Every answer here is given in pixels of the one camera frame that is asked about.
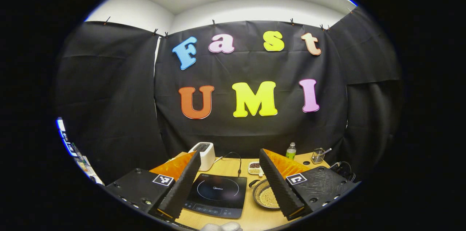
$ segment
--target metal utensil holder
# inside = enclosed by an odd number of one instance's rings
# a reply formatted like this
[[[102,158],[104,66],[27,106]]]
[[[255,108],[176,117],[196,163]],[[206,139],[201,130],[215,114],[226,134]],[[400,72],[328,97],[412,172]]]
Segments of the metal utensil holder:
[[[314,149],[311,157],[311,161],[313,164],[320,164],[323,162],[323,158],[325,154],[322,154],[325,150],[322,148],[316,148]]]

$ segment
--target black backdrop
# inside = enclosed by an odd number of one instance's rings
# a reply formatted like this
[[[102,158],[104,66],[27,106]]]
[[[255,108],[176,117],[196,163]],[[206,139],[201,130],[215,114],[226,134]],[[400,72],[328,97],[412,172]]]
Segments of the black backdrop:
[[[285,48],[266,51],[262,34],[280,31]],[[301,35],[318,39],[318,56],[306,49]],[[208,50],[211,38],[230,34],[232,53]],[[196,62],[185,70],[172,49],[196,37]],[[286,22],[242,21],[203,26],[169,35],[160,42],[154,97],[162,138],[170,156],[200,141],[215,144],[217,156],[229,151],[257,157],[260,148],[285,153],[295,142],[299,153],[333,148],[326,161],[347,161],[358,179],[371,172],[388,148],[403,104],[401,70],[389,39],[357,7],[329,30]],[[302,112],[302,79],[314,79],[318,111]],[[274,81],[276,116],[235,118],[234,83],[255,93],[263,81]],[[212,85],[211,114],[192,120],[181,112],[178,89],[194,87],[193,107],[202,108],[199,87]]]
[[[116,23],[85,22],[69,36],[56,78],[57,114],[104,184],[168,156],[153,99],[158,36]]]
[[[348,125],[339,159],[351,164],[359,180],[372,172],[393,142],[403,106],[401,67],[393,44],[361,7],[336,22],[328,35],[348,93]]]
[[[285,48],[267,51],[263,33],[279,31]],[[301,39],[305,33],[317,37],[320,55],[312,55]],[[229,34],[234,52],[208,50],[212,37]],[[195,37],[196,62],[185,70],[172,49]],[[338,53],[328,34],[318,27],[291,25],[276,21],[240,21],[203,26],[162,38],[155,65],[155,100],[162,139],[171,156],[187,151],[200,141],[213,142],[217,156],[235,151],[243,158],[257,158],[261,148],[285,154],[290,142],[298,153],[313,148],[334,148],[328,160],[334,161],[346,125],[346,92]],[[304,113],[304,93],[298,84],[316,80],[318,111]],[[275,116],[234,117],[234,83],[247,83],[256,93],[264,81],[273,81]],[[192,120],[181,112],[182,87],[194,87],[193,107],[202,108],[199,87],[212,85],[212,111],[202,120]]]

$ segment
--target wooden table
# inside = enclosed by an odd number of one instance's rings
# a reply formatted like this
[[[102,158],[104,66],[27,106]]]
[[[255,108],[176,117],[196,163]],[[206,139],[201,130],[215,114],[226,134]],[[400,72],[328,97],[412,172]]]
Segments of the wooden table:
[[[248,184],[256,179],[264,180],[266,176],[259,177],[258,175],[250,175],[248,173],[248,165],[250,162],[259,161],[258,158],[252,159],[242,159],[241,162],[241,174],[240,176],[248,178]],[[311,162],[311,153],[297,154],[295,156],[295,161],[303,163],[304,161]],[[218,176],[238,176],[238,168],[240,165],[240,160],[238,158],[222,158],[212,165],[208,171],[198,171],[196,178],[201,173],[208,173],[210,175]],[[330,166],[323,161],[321,164],[315,165],[312,162],[307,165],[309,169],[316,168],[317,166],[325,166],[329,168]],[[258,205],[253,198],[253,188],[246,186],[246,196],[244,200],[243,213],[241,218],[238,219],[228,219],[228,218],[219,218],[216,216],[208,216],[187,209],[182,209],[181,215],[175,221],[184,224],[185,226],[191,226],[196,229],[201,229],[205,224],[212,223],[217,225],[226,224],[231,221],[235,221],[241,225],[241,228],[244,231],[262,231],[271,229],[283,224],[289,223],[286,217],[283,216],[280,210],[271,210],[263,208]]]

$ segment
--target white glove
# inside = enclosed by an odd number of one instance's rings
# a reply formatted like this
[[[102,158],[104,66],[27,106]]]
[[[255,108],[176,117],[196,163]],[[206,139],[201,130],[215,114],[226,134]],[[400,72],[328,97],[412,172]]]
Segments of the white glove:
[[[228,222],[221,226],[208,223],[199,231],[243,231],[243,229],[236,222]]]

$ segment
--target white wall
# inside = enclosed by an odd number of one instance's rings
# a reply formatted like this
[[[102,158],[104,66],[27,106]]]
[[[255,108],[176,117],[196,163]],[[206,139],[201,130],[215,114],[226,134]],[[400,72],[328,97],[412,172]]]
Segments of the white wall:
[[[169,33],[194,27],[241,20],[276,20],[332,26],[345,15],[326,7],[299,0],[224,0],[201,5],[176,15]]]
[[[164,35],[170,31],[174,15],[150,0],[106,0],[86,19],[121,23]]]

